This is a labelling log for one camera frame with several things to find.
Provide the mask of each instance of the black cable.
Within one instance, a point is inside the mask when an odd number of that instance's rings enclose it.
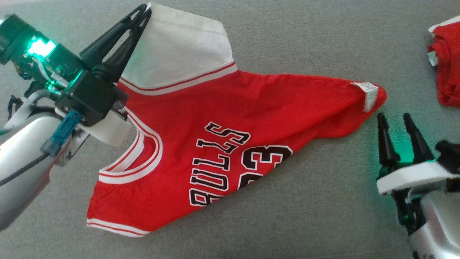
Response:
[[[16,172],[14,172],[12,175],[8,176],[7,178],[3,179],[0,181],[0,186],[2,185],[5,185],[9,182],[11,182],[12,180],[14,180],[16,177],[20,176],[21,174],[23,174],[25,171],[29,170],[30,168],[36,166],[38,163],[40,163],[41,161],[45,160],[47,157],[49,156],[49,154],[47,153],[43,153],[41,156],[37,157],[34,161],[28,163],[27,165],[25,165],[23,168],[17,170]]]

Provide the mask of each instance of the care label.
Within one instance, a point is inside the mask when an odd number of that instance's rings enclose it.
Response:
[[[369,82],[353,82],[352,84],[357,85],[366,93],[363,112],[370,112],[375,104],[375,101],[377,100],[377,93],[379,92],[379,88]]]

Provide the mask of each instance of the white sleeve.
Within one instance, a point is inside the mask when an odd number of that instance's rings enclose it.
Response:
[[[122,79],[163,89],[234,63],[221,22],[150,3],[152,16]]]

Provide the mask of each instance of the gray fabric surface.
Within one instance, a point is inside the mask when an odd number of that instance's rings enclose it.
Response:
[[[8,6],[45,35],[78,52],[140,0],[43,1]],[[410,149],[410,112],[428,144],[460,142],[460,109],[439,105],[427,29],[460,15],[457,0],[161,0],[221,21],[242,70],[369,81],[384,87],[396,148]],[[28,86],[11,64],[0,69],[0,123],[10,94]],[[94,138],[24,214],[0,233],[0,258],[410,258],[388,197],[377,194],[376,115],[347,138],[314,140],[250,187],[141,239],[86,227],[97,170],[123,148]]]

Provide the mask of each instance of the white and red trim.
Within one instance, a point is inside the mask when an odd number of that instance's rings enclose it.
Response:
[[[99,181],[108,184],[124,184],[136,181],[151,173],[159,164],[163,154],[163,143],[160,135],[145,125],[132,111],[125,108],[128,117],[138,129],[138,136],[131,147],[114,163],[99,171]],[[153,154],[136,168],[126,170],[144,149],[144,138],[155,142]]]
[[[238,67],[236,66],[235,61],[232,59],[229,62],[222,64],[221,66],[212,69],[210,71],[206,71],[200,75],[197,75],[193,78],[187,79],[187,80],[182,80],[180,82],[173,82],[168,85],[162,85],[162,86],[157,86],[154,88],[151,88],[150,86],[147,88],[143,88],[141,86],[138,86],[134,83],[132,83],[129,78],[122,77],[120,78],[120,82],[126,85],[128,88],[133,90],[136,93],[139,94],[144,94],[144,95],[160,95],[160,94],[167,94],[171,93],[174,91],[178,91],[181,89],[185,89],[203,82],[207,82],[210,80],[214,80],[226,75],[229,75],[231,73],[234,73],[238,71]]]
[[[97,218],[88,218],[86,220],[86,225],[88,227],[102,229],[102,230],[110,231],[116,234],[125,235],[129,237],[143,237],[146,234],[150,233],[148,231],[140,230],[132,226],[107,222],[107,221],[103,221]]]

